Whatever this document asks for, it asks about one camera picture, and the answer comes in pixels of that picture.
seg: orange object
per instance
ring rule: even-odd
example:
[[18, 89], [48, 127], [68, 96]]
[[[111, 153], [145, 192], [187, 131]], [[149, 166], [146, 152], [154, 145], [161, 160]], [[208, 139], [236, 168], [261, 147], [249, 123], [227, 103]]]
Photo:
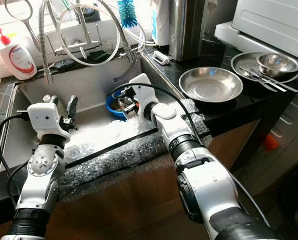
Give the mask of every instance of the orange object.
[[274, 149], [276, 149], [279, 144], [271, 135], [267, 135], [263, 141], [264, 149], [266, 152], [270, 152]]

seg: black cable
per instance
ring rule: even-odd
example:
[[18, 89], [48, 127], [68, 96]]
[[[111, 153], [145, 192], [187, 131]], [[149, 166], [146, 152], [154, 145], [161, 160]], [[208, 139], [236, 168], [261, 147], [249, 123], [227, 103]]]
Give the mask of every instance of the black cable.
[[248, 209], [245, 207], [245, 205], [241, 202], [241, 200], [239, 200], [239, 205], [240, 207], [245, 211], [246, 214], [249, 215], [249, 211]]
[[[163, 88], [160, 88], [160, 87], [158, 87], [158, 86], [156, 86], [156, 85], [147, 84], [147, 83], [126, 83], [126, 84], [123, 84], [123, 85], [120, 85], [120, 86], [116, 87], [116, 88], [112, 91], [111, 95], [114, 97], [114, 96], [115, 96], [115, 92], [116, 92], [117, 90], [119, 90], [119, 89], [121, 89], [121, 88], [129, 87], [129, 86], [139, 86], [139, 87], [140, 87], [140, 86], [145, 86], [145, 87], [150, 87], [150, 88], [153, 88], [153, 89], [157, 89], [157, 90], [159, 90], [159, 91], [161, 91], [161, 92], [163, 92], [163, 93], [165, 93], [165, 94], [171, 96], [173, 99], [175, 99], [175, 100], [180, 104], [180, 106], [183, 108], [183, 110], [184, 110], [184, 112], [185, 112], [187, 118], [189, 119], [190, 125], [191, 125], [191, 127], [192, 127], [192, 130], [193, 130], [194, 135], [196, 136], [197, 140], [199, 141], [199, 143], [200, 143], [201, 145], [204, 145], [203, 142], [201, 141], [200, 137], [199, 137], [199, 134], [198, 134], [197, 129], [195, 128], [195, 125], [194, 125], [194, 122], [193, 122], [193, 120], [192, 120], [192, 118], [191, 118], [191, 115], [189, 114], [188, 110], [185, 108], [185, 106], [183, 105], [183, 103], [182, 103], [182, 102], [181, 102], [175, 95], [173, 95], [172, 93], [170, 93], [169, 91], [167, 91], [167, 90], [165, 90], [165, 89], [163, 89]], [[222, 164], [222, 162], [220, 162], [219, 160], [218, 160], [218, 163], [220, 163], [224, 168], [226, 168], [226, 167]], [[252, 204], [254, 205], [254, 207], [256, 208], [256, 210], [259, 212], [259, 214], [260, 214], [262, 220], [264, 221], [264, 223], [265, 223], [269, 228], [271, 228], [271, 226], [270, 226], [268, 220], [266, 219], [265, 215], [263, 214], [263, 212], [261, 211], [260, 207], [259, 207], [259, 206], [257, 205], [257, 203], [255, 202], [255, 200], [253, 199], [253, 197], [251, 196], [251, 194], [247, 191], [247, 189], [245, 189], [245, 187], [242, 185], [242, 183], [240, 183], [240, 181], [239, 181], [238, 179], [236, 179], [235, 176], [232, 175], [232, 173], [229, 172], [228, 169], [227, 169], [227, 171], [228, 171], [229, 175], [232, 177], [232, 179], [237, 183], [237, 185], [241, 188], [241, 190], [246, 194], [246, 196], [247, 196], [247, 197], [249, 198], [249, 200], [252, 202]]]
[[[3, 153], [2, 153], [2, 149], [1, 149], [1, 135], [2, 135], [2, 130], [3, 130], [3, 127], [4, 125], [10, 121], [11, 119], [17, 119], [17, 118], [20, 118], [21, 117], [21, 114], [16, 114], [16, 115], [13, 115], [13, 116], [10, 116], [10, 117], [7, 117], [6, 119], [4, 119], [1, 124], [0, 124], [0, 160], [5, 168], [5, 171], [7, 172], [8, 176], [11, 176], [11, 170], [7, 164], [7, 162], [5, 161], [4, 157], [3, 157]], [[20, 190], [19, 190], [19, 187], [18, 185], [16, 184], [15, 180], [12, 179], [12, 182], [13, 184], [15, 185], [16, 189], [17, 189], [17, 193], [18, 195], [20, 195]]]
[[11, 202], [14, 206], [14, 208], [16, 207], [17, 203], [14, 199], [14, 196], [12, 194], [12, 190], [11, 190], [11, 181], [13, 180], [13, 177], [14, 175], [21, 169], [23, 168], [24, 166], [26, 166], [28, 164], [29, 160], [27, 160], [25, 163], [23, 163], [22, 165], [18, 166], [12, 173], [11, 175], [9, 176], [8, 178], [8, 182], [7, 182], [7, 188], [8, 188], [8, 193], [9, 193], [9, 196], [10, 196], [10, 199], [11, 199]]

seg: red pump cap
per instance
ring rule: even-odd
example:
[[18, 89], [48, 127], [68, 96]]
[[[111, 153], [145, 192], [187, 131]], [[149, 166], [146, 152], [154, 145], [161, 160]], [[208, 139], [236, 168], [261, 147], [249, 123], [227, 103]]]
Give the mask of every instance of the red pump cap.
[[3, 33], [2, 33], [2, 28], [0, 28], [0, 34], [1, 34], [1, 42], [4, 44], [4, 45], [7, 45], [11, 42], [11, 39], [8, 37], [8, 36], [4, 36]]

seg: cable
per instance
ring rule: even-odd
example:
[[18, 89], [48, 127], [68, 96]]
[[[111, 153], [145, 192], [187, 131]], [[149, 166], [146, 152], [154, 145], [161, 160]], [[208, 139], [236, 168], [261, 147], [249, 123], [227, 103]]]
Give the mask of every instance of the cable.
[[[140, 38], [138, 36], [136, 36], [133, 32], [131, 32], [130, 30], [126, 29], [126, 32], [136, 41], [140, 42]], [[146, 46], [157, 46], [157, 44], [154, 41], [145, 41], [145, 45]]]
[[239, 205], [245, 211], [245, 213], [249, 215], [247, 208], [245, 207], [245, 205], [243, 205], [243, 203], [240, 200], [239, 200]]
[[[13, 115], [13, 116], [10, 116], [10, 117], [7, 117], [6, 119], [4, 119], [2, 122], [1, 122], [1, 125], [0, 125], [0, 160], [5, 168], [5, 171], [7, 172], [8, 176], [11, 176], [11, 170], [7, 164], [7, 162], [5, 161], [4, 157], [3, 157], [3, 153], [2, 153], [2, 149], [1, 149], [1, 135], [2, 135], [2, 130], [3, 130], [3, 126], [8, 122], [10, 121], [11, 119], [17, 119], [17, 118], [20, 118], [20, 114], [16, 114], [16, 115]], [[17, 189], [17, 193], [18, 195], [20, 195], [20, 190], [19, 190], [19, 187], [18, 185], [16, 184], [16, 182], [14, 180], [12, 180], [13, 184], [15, 185], [16, 189]]]
[[[121, 89], [121, 88], [125, 88], [125, 87], [129, 87], [129, 86], [145, 86], [145, 87], [150, 87], [150, 88], [153, 88], [153, 89], [157, 89], [157, 90], [160, 90], [164, 93], [166, 93], [167, 95], [171, 96], [173, 99], [175, 99], [179, 104], [180, 106], [183, 108], [187, 118], [189, 119], [189, 122], [190, 122], [190, 125], [192, 127], [192, 130], [194, 132], [194, 135], [195, 137], [197, 138], [197, 140], [199, 141], [199, 143], [201, 145], [204, 145], [203, 142], [201, 141], [200, 139], [200, 136], [198, 134], [198, 131], [194, 125], [194, 122], [191, 118], [191, 115], [189, 114], [188, 110], [186, 109], [186, 107], [183, 105], [183, 103], [175, 96], [173, 95], [172, 93], [168, 92], [167, 90], [164, 90], [163, 88], [160, 88], [156, 85], [152, 85], [152, 84], [146, 84], [146, 83], [126, 83], [126, 84], [123, 84], [117, 88], [115, 88], [113, 91], [112, 91], [112, 96], [114, 97], [114, 93]], [[220, 162], [218, 159], [216, 159], [218, 163], [220, 163], [224, 168], [226, 168], [222, 162]], [[258, 213], [260, 214], [262, 220], [264, 221], [264, 223], [269, 227], [271, 228], [268, 220], [266, 219], [265, 215], [263, 214], [263, 212], [261, 211], [260, 207], [257, 205], [257, 203], [255, 202], [255, 200], [253, 199], [253, 197], [251, 196], [251, 194], [247, 191], [247, 189], [245, 189], [245, 187], [242, 185], [242, 183], [240, 183], [240, 181], [238, 179], [235, 178], [234, 175], [232, 175], [232, 173], [229, 172], [229, 170], [227, 169], [229, 175], [232, 177], [232, 179], [237, 183], [237, 185], [241, 188], [241, 190], [246, 194], [246, 196], [249, 198], [249, 200], [252, 202], [252, 204], [254, 205], [254, 207], [256, 208], [256, 210], [258, 211]]]
[[12, 190], [11, 190], [11, 181], [13, 180], [13, 177], [14, 175], [21, 169], [23, 168], [24, 166], [26, 166], [28, 164], [29, 160], [27, 160], [25, 163], [23, 163], [22, 165], [18, 166], [18, 168], [16, 168], [12, 173], [11, 175], [9, 176], [8, 178], [8, 182], [7, 182], [7, 189], [8, 189], [8, 193], [9, 193], [9, 196], [10, 196], [10, 199], [11, 199], [11, 202], [14, 206], [14, 208], [16, 207], [17, 203], [15, 202], [15, 199], [13, 197], [13, 194], [12, 194]]
[[258, 206], [258, 204], [255, 202], [255, 200], [253, 199], [253, 197], [251, 196], [251, 194], [247, 191], [247, 189], [244, 188], [244, 186], [242, 185], [242, 183], [240, 183], [240, 181], [238, 179], [235, 178], [235, 176], [229, 172], [230, 176], [232, 177], [232, 179], [238, 184], [238, 186], [241, 188], [241, 190], [244, 192], [244, 194], [247, 195], [247, 197], [249, 198], [249, 200], [252, 202], [252, 204], [254, 205], [254, 207], [257, 209], [258, 213], [260, 214], [262, 220], [264, 221], [264, 223], [269, 227], [272, 228], [270, 223], [268, 222], [267, 218], [265, 217], [264, 213], [261, 211], [260, 207]]
[[142, 36], [143, 36], [142, 41], [141, 41], [141, 44], [139, 46], [139, 51], [138, 51], [140, 53], [140, 52], [142, 52], [145, 49], [146, 40], [145, 40], [145, 32], [144, 32], [142, 26], [139, 25], [139, 28], [140, 28], [141, 33], [142, 33]]

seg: metal plate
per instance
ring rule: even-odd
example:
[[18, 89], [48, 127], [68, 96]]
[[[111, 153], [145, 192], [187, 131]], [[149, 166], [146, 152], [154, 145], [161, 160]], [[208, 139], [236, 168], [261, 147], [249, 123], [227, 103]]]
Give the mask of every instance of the metal plate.
[[239, 96], [241, 79], [218, 67], [198, 67], [186, 71], [179, 79], [181, 90], [190, 98], [208, 103], [222, 103]]
[[[257, 62], [257, 56], [262, 54], [262, 52], [243, 52], [238, 55], [236, 55], [231, 60], [231, 67], [232, 69], [239, 74], [240, 76], [244, 77], [245, 79], [248, 79], [250, 81], [256, 82], [255, 80], [248, 78], [243, 75], [241, 68], [247, 69], [247, 68], [253, 68], [258, 75], [261, 75], [262, 73], [259, 70], [259, 64]], [[298, 73], [296, 72], [292, 77], [285, 81], [279, 81], [281, 83], [287, 83], [292, 80], [295, 80], [298, 77]]]

